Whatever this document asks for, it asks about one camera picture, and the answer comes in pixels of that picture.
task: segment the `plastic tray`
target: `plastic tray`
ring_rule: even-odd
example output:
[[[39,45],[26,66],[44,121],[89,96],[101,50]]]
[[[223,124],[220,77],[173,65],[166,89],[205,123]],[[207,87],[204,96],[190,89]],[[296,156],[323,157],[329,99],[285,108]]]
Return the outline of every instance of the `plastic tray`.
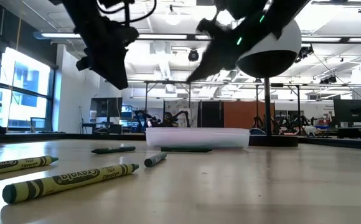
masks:
[[[248,147],[250,130],[241,128],[147,128],[148,146]]]

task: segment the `crayon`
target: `crayon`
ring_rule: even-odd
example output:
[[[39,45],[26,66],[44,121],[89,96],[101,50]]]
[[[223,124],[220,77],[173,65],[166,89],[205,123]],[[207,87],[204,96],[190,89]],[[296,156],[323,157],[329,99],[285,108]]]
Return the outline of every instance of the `crayon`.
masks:
[[[2,191],[2,198],[6,203],[21,202],[127,175],[137,168],[137,164],[120,164],[9,184]]]
[[[161,152],[210,152],[207,147],[161,147]]]
[[[167,157],[167,154],[165,152],[159,153],[155,156],[147,158],[144,161],[144,165],[146,167],[152,167],[152,166],[156,165],[157,163],[159,163],[160,161],[164,160],[166,157]]]
[[[121,147],[109,147],[103,149],[94,149],[91,152],[96,154],[106,154],[106,153],[114,153],[114,152],[128,152],[133,151],[136,148],[134,146],[121,146]]]
[[[40,166],[47,166],[55,161],[58,158],[52,156],[41,156],[27,159],[18,159],[13,161],[4,161],[0,162],[0,174],[15,170],[22,170]]]

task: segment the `black pole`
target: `black pole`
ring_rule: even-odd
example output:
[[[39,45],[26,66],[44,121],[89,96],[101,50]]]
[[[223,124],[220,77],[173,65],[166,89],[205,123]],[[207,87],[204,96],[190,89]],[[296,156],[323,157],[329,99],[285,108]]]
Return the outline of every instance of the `black pole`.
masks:
[[[189,84],[189,109],[190,109],[190,97],[192,96],[192,84]]]
[[[258,85],[255,86],[256,88],[256,116],[254,119],[255,122],[255,128],[258,128],[258,116],[259,116],[259,110],[258,110]]]
[[[265,78],[265,131],[267,136],[272,135],[271,127],[271,115],[270,115],[270,84],[269,78]]]
[[[144,113],[148,113],[148,85],[149,83],[146,83],[146,98],[144,99]]]
[[[299,98],[299,85],[297,85],[297,101],[298,101],[298,135],[301,135],[301,100]]]

